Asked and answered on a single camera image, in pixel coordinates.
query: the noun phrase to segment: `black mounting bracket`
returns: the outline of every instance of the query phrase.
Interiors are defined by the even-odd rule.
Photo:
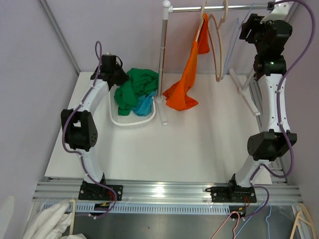
[[[121,59],[112,54],[104,54],[101,59],[101,68],[98,75],[98,79],[106,81],[109,86],[109,90],[112,86],[125,83],[130,77],[123,70],[123,62]],[[91,80],[95,78],[98,67],[95,69],[94,73],[91,76]]]
[[[236,184],[235,174],[228,181],[227,187],[210,187],[205,189],[210,192],[213,203],[245,203],[245,197],[250,203],[256,203],[256,193],[253,187],[244,188]]]
[[[123,194],[123,185],[107,185],[105,181],[105,177],[100,182],[103,185],[106,185],[112,188],[116,192],[117,201],[122,200]],[[95,183],[88,183],[83,180],[80,192],[79,192],[79,200],[86,200],[86,201],[112,201],[113,197],[109,194],[110,190],[106,188],[100,187]]]

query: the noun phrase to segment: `horizontal bar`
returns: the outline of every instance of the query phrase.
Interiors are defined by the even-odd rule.
[[[249,10],[250,5],[232,5],[228,6],[228,10]],[[252,10],[267,10],[267,4],[254,4]],[[173,12],[191,12],[191,11],[200,11],[201,6],[191,6],[191,7],[173,7]],[[223,11],[224,6],[206,6],[205,11]]]
[[[83,179],[51,179],[49,182],[38,182],[33,196],[33,201],[60,201],[62,199],[70,198],[77,200],[82,181]],[[180,205],[211,204],[211,196],[209,193],[205,192],[205,188],[211,186],[227,186],[227,184],[216,183],[146,182],[125,180],[108,180],[108,184],[123,185],[122,202],[119,203]],[[297,205],[299,202],[302,202],[301,194],[297,186],[275,184],[267,185],[266,187],[270,192],[271,205]],[[267,194],[266,191],[262,189],[256,189],[256,196],[259,202],[264,202]]]

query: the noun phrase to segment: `orange towel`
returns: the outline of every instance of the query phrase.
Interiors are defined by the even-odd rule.
[[[208,46],[207,14],[203,14],[203,19],[204,22],[199,34],[198,42],[196,42],[195,35],[190,51],[190,56],[184,68],[184,72],[181,79],[163,93],[167,100],[166,105],[178,111],[189,109],[198,104],[196,100],[192,99],[186,94],[195,83],[197,55],[206,54],[210,51]]]

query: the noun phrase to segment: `lavender wall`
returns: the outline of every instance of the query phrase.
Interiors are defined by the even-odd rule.
[[[37,1],[1,0],[0,5],[0,204],[15,196],[4,238],[16,239],[76,74]]]
[[[319,21],[319,1],[306,1]],[[293,20],[293,35],[286,45],[285,58],[288,66],[300,55],[310,35],[311,20],[308,12],[301,6]],[[319,233],[319,174],[318,174],[318,135],[319,135],[319,30],[309,51],[291,72],[286,83],[286,109],[291,130],[298,134],[294,146],[296,167],[290,178],[300,186],[303,200]]]
[[[172,6],[201,6],[204,0],[170,0]],[[159,68],[162,0],[48,0],[70,48],[82,71],[93,71],[96,57],[92,45],[96,39],[102,42],[104,52],[121,57],[124,69],[132,67]],[[222,0],[210,0],[207,5],[222,5]],[[264,0],[242,0],[238,3],[266,3]],[[247,10],[230,11],[221,28],[226,56],[236,19],[244,20]],[[260,15],[266,10],[253,11]],[[217,21],[222,11],[212,12]],[[180,12],[169,15],[164,71],[181,73],[189,57],[191,43],[199,22],[199,12]],[[219,55],[215,27],[211,21],[216,54]],[[252,44],[238,40],[230,67],[236,72],[249,73],[256,54]],[[197,72],[214,72],[211,53],[198,57]]]

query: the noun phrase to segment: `metal pole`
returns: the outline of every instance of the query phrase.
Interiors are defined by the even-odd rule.
[[[163,70],[164,70],[164,58],[165,58],[165,45],[166,45],[166,32],[167,32],[167,22],[164,20],[161,27],[161,41],[160,41],[160,54],[159,54],[159,85],[157,97],[161,97],[161,86],[163,82]]]
[[[232,5],[228,6],[228,10],[249,10],[251,4],[248,5]],[[267,9],[267,4],[254,4],[252,10]],[[205,11],[222,11],[224,6],[206,6]],[[173,7],[173,12],[190,12],[190,11],[201,11],[201,6],[194,7]]]
[[[58,23],[56,22],[54,15],[48,5],[48,3],[46,2],[46,0],[38,0],[39,5],[41,7],[41,9],[43,10],[44,15],[46,16],[46,18],[48,19],[56,37],[58,38],[58,41],[60,42],[65,54],[67,55],[69,61],[71,62],[74,70],[76,71],[76,73],[79,75],[80,74],[80,68],[70,50],[70,47],[67,43],[67,41],[65,40],[62,31],[58,25]]]

